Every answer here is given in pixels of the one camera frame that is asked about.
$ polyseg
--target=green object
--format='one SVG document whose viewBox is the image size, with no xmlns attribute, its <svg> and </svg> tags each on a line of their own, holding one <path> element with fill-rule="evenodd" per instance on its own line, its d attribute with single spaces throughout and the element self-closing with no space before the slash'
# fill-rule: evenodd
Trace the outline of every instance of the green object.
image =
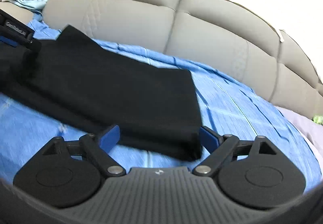
<svg viewBox="0 0 323 224">
<path fill-rule="evenodd" d="M 313 117 L 313 121 L 316 124 L 323 125 L 323 116 L 322 115 L 316 115 Z"/>
</svg>

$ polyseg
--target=circular pad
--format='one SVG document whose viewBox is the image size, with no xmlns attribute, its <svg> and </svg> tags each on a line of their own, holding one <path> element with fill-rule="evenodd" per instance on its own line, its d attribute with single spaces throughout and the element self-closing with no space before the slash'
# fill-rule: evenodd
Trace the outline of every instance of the circular pad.
<svg viewBox="0 0 323 224">
<path fill-rule="evenodd" d="M 305 178 L 287 158 L 259 154 L 223 167 L 218 184 L 239 204 L 269 209 L 303 194 Z"/>
<path fill-rule="evenodd" d="M 30 160 L 14 178 L 15 186 L 58 208 L 84 202 L 100 184 L 99 171 L 90 163 L 57 155 Z"/>
</svg>

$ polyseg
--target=gray sofa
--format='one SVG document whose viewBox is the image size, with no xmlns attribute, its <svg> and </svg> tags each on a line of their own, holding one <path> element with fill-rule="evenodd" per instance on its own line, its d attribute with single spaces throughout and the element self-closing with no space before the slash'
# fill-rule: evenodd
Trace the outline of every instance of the gray sofa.
<svg viewBox="0 0 323 224">
<path fill-rule="evenodd" d="M 6 6 L 30 20 L 29 11 Z M 298 44 L 284 32 L 280 42 L 270 25 L 233 2 L 48 0 L 43 16 L 51 28 L 71 24 L 92 38 L 205 63 L 274 105 L 310 119 L 323 114 L 323 85 Z"/>
</svg>

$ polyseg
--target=blue bedsheet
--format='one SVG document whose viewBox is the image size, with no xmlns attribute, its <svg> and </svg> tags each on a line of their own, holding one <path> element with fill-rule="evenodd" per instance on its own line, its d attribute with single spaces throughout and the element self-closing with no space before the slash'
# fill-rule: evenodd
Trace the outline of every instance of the blue bedsheet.
<svg viewBox="0 0 323 224">
<path fill-rule="evenodd" d="M 29 26 L 38 39 L 55 39 L 60 32 L 35 20 Z M 203 124 L 223 134 L 234 134 L 242 140 L 256 135 L 267 136 L 304 174 L 306 190 L 321 178 L 319 164 L 303 137 L 270 103 L 252 89 L 204 64 L 166 56 L 140 46 L 121 45 L 95 40 L 104 49 L 162 68 L 184 68 L 192 73 Z M 0 177 L 9 182 L 49 139 L 62 135 L 76 140 L 84 132 L 27 108 L 0 94 Z M 116 146 L 109 153 L 129 170 L 139 167 L 196 166 L 161 154 Z M 209 153 L 204 149 L 202 159 Z"/>
</svg>

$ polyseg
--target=ribbed gray surface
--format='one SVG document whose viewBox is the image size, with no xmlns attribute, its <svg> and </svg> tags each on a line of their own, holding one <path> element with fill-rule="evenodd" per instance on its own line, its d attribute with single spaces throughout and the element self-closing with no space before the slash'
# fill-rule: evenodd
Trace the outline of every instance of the ribbed gray surface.
<svg viewBox="0 0 323 224">
<path fill-rule="evenodd" d="M 62 213 L 82 223 L 206 224 L 241 223 L 266 214 L 246 209 L 222 195 L 209 177 L 186 167 L 132 168 L 109 178 L 87 202 Z"/>
</svg>

